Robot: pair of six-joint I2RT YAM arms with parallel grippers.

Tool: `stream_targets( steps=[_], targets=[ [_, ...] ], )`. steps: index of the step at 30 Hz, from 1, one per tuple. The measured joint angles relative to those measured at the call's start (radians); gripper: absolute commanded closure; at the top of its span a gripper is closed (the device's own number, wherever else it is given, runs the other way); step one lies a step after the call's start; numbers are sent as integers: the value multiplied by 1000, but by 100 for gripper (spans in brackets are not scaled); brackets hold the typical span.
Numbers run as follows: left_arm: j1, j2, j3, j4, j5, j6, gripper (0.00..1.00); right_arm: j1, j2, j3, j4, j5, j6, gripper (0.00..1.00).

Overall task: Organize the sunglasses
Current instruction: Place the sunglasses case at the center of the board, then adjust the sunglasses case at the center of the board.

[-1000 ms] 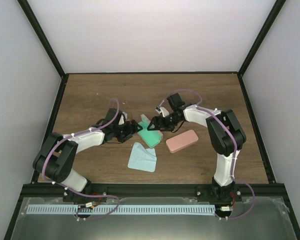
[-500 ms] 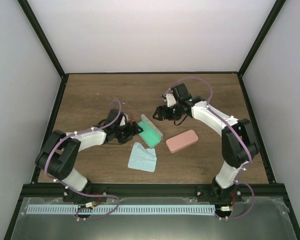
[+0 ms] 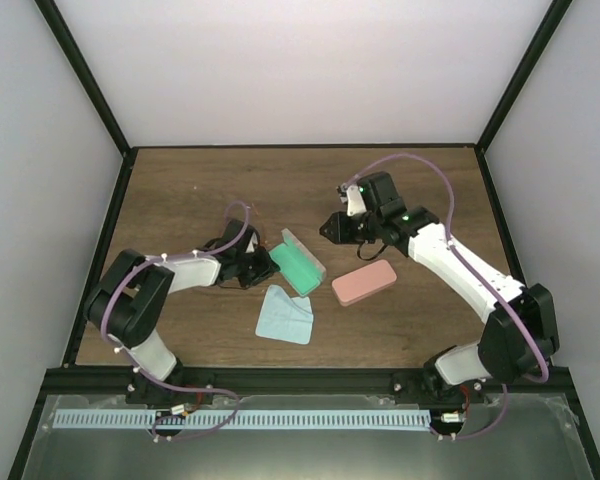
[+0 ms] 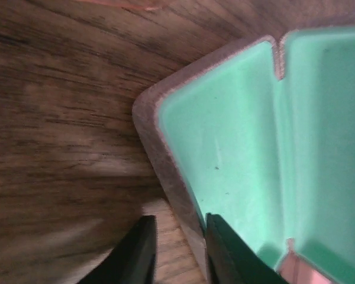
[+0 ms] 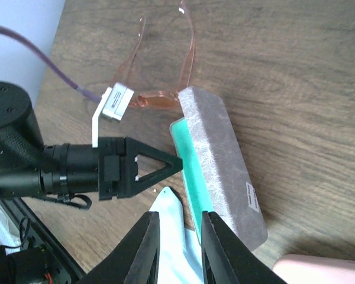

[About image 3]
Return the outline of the grey glasses case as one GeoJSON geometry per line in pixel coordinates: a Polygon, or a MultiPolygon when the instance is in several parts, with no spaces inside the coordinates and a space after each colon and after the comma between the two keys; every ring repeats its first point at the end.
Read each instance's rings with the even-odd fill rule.
{"type": "Polygon", "coordinates": [[[281,236],[282,242],[269,255],[295,292],[307,297],[325,280],[326,267],[289,229],[283,229],[281,236]]]}

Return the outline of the pink glasses case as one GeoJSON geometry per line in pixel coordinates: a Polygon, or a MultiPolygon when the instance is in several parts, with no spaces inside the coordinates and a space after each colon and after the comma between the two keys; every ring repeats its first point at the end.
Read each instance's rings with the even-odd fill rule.
{"type": "Polygon", "coordinates": [[[350,306],[397,281],[397,274],[387,260],[377,260],[334,279],[332,290],[342,306],[350,306]]]}

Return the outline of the blue cleaning cloth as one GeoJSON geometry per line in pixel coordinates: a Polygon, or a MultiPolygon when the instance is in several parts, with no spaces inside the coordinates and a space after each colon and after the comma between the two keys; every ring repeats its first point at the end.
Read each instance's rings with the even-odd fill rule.
{"type": "Polygon", "coordinates": [[[297,345],[311,340],[314,314],[308,297],[290,297],[278,286],[267,288],[255,328],[260,338],[297,345]]]}

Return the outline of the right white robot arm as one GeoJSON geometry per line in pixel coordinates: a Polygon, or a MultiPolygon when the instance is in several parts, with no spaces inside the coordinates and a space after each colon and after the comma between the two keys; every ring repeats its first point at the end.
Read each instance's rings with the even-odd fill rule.
{"type": "Polygon", "coordinates": [[[396,249],[440,278],[484,325],[479,340],[452,346],[425,363],[423,383],[431,400],[448,402],[468,381],[548,380],[559,336],[546,287],[527,286],[498,271],[459,242],[434,213],[407,207],[387,172],[360,177],[337,191],[344,208],[320,227],[321,236],[335,245],[379,242],[396,249]]]}

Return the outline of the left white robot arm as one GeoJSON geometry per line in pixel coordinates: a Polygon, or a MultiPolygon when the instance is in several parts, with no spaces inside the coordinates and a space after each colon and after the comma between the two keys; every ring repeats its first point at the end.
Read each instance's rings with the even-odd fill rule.
{"type": "Polygon", "coordinates": [[[229,220],[221,236],[184,254],[118,254],[89,294],[83,315],[114,351],[132,364],[127,394],[147,404],[171,404],[179,398],[203,401],[236,398],[206,383],[186,383],[184,366],[161,339],[157,324],[167,297],[194,288],[222,287],[235,280],[242,290],[280,271],[247,221],[229,220]]]}

